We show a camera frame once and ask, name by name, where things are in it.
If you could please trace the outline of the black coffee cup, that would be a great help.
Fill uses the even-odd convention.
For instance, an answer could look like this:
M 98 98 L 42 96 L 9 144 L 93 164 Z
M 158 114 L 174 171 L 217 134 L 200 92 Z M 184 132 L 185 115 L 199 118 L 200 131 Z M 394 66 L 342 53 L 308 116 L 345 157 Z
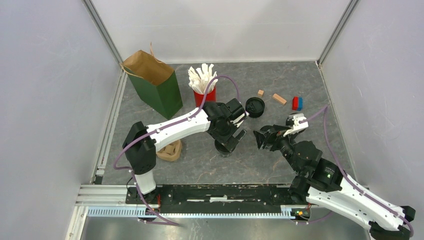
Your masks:
M 290 114 L 287 119 L 287 121 L 303 121 L 306 120 L 306 117 L 303 113 L 292 113 Z
M 228 158 L 234 151 L 233 149 L 228 150 L 223 144 L 221 144 L 217 140 L 214 141 L 214 147 L 218 151 L 219 155 L 223 158 Z

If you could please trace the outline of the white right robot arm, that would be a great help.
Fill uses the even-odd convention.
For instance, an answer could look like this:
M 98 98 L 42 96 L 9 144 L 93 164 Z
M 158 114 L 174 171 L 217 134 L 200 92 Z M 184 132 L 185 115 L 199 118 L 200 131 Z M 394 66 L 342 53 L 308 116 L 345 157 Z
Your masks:
M 374 240 L 409 240 L 415 209 L 373 194 L 345 170 L 322 157 L 312 141 L 295 140 L 288 126 L 266 125 L 253 131 L 259 149 L 279 151 L 296 176 L 289 187 L 295 204 L 309 203 L 350 219 Z

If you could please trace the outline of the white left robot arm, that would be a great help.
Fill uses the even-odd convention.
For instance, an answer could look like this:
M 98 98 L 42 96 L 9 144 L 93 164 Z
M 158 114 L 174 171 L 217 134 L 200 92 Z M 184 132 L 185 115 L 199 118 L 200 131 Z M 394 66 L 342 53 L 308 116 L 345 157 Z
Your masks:
M 177 140 L 206 132 L 218 146 L 232 153 L 246 135 L 246 131 L 239 128 L 248 116 L 242 104 L 233 98 L 227 103 L 206 101 L 191 112 L 162 123 L 134 123 L 122 145 L 121 155 L 125 155 L 130 164 L 139 199 L 151 204 L 157 198 L 153 169 L 158 151 Z

